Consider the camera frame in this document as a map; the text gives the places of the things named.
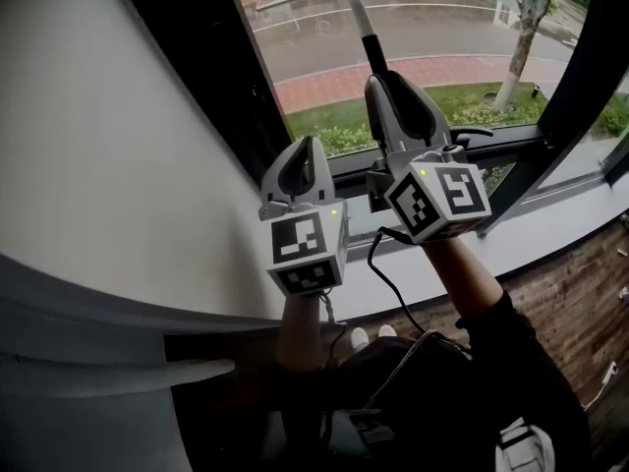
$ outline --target tree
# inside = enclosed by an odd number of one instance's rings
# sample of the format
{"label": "tree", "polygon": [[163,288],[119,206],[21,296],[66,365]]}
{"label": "tree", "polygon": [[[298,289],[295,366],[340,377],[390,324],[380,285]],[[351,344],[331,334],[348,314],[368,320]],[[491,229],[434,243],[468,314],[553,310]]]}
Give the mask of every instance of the tree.
{"label": "tree", "polygon": [[538,31],[540,21],[548,12],[550,6],[550,0],[515,1],[520,10],[520,34],[515,46],[515,52],[511,57],[507,79],[502,83],[502,87],[494,102],[494,107],[498,110],[504,110],[513,100],[515,90],[518,87],[520,77],[522,77],[522,72],[529,58],[533,38]]}

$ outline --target asphalt road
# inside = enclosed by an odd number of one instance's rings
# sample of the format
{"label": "asphalt road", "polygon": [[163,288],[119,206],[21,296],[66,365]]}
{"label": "asphalt road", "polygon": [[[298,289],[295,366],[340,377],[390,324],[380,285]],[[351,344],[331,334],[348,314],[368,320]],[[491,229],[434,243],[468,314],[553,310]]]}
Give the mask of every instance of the asphalt road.
{"label": "asphalt road", "polygon": [[[487,0],[366,0],[366,3],[445,4],[369,9],[387,59],[454,54],[511,55],[515,49],[518,31],[495,24],[494,4]],[[353,16],[343,11],[346,7],[343,0],[305,0],[270,10],[263,16],[250,17],[274,82],[367,61]],[[542,23],[531,56],[568,61],[573,47],[564,41],[569,42],[574,37],[569,29]]]}

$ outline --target white shoe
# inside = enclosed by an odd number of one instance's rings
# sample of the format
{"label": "white shoe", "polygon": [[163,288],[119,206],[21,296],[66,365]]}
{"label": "white shoe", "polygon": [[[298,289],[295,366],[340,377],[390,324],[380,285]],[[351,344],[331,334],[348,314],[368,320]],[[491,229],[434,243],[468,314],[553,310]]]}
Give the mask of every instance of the white shoe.
{"label": "white shoe", "polygon": [[383,325],[380,328],[380,330],[377,332],[377,336],[378,337],[386,337],[386,336],[393,336],[393,337],[395,337],[396,335],[397,335],[397,332],[395,331],[395,328],[393,328],[389,324]]}
{"label": "white shoe", "polygon": [[370,337],[367,335],[367,331],[359,326],[352,330],[350,340],[354,353],[358,353],[370,343]]}

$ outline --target window frame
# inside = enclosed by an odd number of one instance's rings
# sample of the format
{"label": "window frame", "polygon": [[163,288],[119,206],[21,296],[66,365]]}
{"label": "window frame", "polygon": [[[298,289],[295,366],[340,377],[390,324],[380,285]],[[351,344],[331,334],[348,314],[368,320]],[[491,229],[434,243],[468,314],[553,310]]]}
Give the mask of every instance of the window frame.
{"label": "window frame", "polygon": [[[614,95],[629,69],[624,48],[612,43],[617,16],[625,11],[623,1],[591,0],[565,73],[536,125],[500,128],[492,138],[475,137],[470,142],[468,158],[480,167],[513,164],[489,198],[492,215],[477,226],[479,235],[487,235],[502,218],[538,199],[539,185],[581,141]],[[130,2],[196,103],[259,185],[291,138],[240,0]],[[225,61],[235,68],[212,68]],[[208,94],[205,83],[220,86],[218,99]],[[220,102],[230,97],[238,102]],[[601,171],[610,185],[629,168],[629,143],[619,147]],[[330,158],[337,195],[365,194],[365,174],[379,156],[378,149],[368,149]],[[586,185],[592,182],[591,176],[579,179]],[[577,186],[567,184],[571,191]],[[555,193],[542,196],[556,198]]]}

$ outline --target brown wood floor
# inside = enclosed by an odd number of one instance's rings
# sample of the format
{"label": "brown wood floor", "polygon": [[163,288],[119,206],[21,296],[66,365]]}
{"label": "brown wood floor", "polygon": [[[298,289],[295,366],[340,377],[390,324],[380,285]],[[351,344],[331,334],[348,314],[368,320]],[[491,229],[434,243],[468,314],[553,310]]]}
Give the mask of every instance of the brown wood floor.
{"label": "brown wood floor", "polygon": [[[629,233],[612,222],[570,250],[502,281],[582,403],[596,395],[609,363],[617,362],[619,374],[589,411],[597,470],[607,470],[629,451],[629,309],[618,299],[620,289],[629,286],[629,258],[618,254],[618,248],[629,252]],[[447,298],[413,305],[411,311],[424,328],[467,342],[465,330],[454,325],[458,316]],[[393,325],[398,335],[415,332],[401,310],[351,321],[349,329],[362,326],[376,337],[382,324]],[[172,390],[182,437],[196,470],[211,463],[210,455],[233,438],[232,433],[247,439],[233,413],[225,420],[225,408],[255,405],[272,362],[276,334],[271,329],[166,338],[169,360],[227,357],[238,366],[232,375]],[[336,327],[324,331],[326,348],[336,334]],[[348,338],[349,333],[339,342],[335,356],[351,354]]]}

